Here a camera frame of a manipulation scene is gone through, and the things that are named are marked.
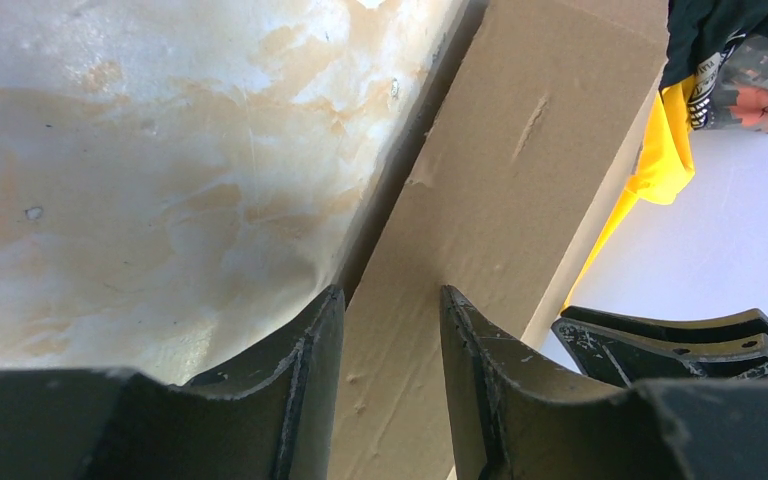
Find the yellow fabric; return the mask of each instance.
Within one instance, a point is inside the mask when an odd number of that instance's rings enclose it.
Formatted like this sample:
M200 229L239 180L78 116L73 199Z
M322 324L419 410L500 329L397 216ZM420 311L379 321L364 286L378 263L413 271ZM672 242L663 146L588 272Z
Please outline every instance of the yellow fabric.
M690 76L681 83L661 90L661 95L656 97L643 135L643 149L637 170L628 179L573 289L639 198L659 205L669 205L693 178L695 170L689 138L692 129L687 101L694 86L695 77ZM568 304L569 296L564 302L564 308Z

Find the brown cardboard box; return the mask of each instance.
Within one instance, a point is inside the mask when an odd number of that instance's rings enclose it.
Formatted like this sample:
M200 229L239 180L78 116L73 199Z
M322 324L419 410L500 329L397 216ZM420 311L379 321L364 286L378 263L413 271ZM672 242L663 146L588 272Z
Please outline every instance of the brown cardboard box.
M554 319L632 169L666 8L491 2L349 306L329 478L447 478L440 286L516 336Z

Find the black plastic part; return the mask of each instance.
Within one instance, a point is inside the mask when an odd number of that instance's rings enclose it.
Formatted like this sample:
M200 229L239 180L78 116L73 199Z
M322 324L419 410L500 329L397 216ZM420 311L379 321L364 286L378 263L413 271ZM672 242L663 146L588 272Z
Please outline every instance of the black plastic part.
M0 371L0 479L324 480L344 300L182 387L122 369Z
M647 378L768 377L768 318L760 310L671 322L570 307L552 330L582 373L616 386Z
M768 478L768 379L618 388L545 358L454 287L440 329L459 480Z

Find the scratch on cardboard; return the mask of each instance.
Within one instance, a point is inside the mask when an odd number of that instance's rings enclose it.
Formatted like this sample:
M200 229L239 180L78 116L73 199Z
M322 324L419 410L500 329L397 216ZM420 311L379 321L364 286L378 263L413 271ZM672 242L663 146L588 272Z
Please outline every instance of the scratch on cardboard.
M546 111L546 107L549 105L549 94L544 93L540 100L537 101L537 107L531 112L531 116L528 117L528 121L525 122L525 128L522 129L522 134L519 136L517 147L514 150L514 154L511 157L511 163L516 162L519 154L522 153L522 149L525 148L525 143L528 138L531 137L531 132L540 123L540 119L543 117L543 113Z

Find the white surface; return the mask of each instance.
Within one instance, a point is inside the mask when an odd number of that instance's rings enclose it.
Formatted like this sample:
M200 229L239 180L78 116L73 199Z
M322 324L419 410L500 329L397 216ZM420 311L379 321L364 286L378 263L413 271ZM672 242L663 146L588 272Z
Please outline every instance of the white surface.
M0 367L180 382L331 281L450 0L0 0Z
M669 206L638 202L572 303L665 320L768 315L768 135L691 135L696 176ZM573 366L553 334L542 352Z

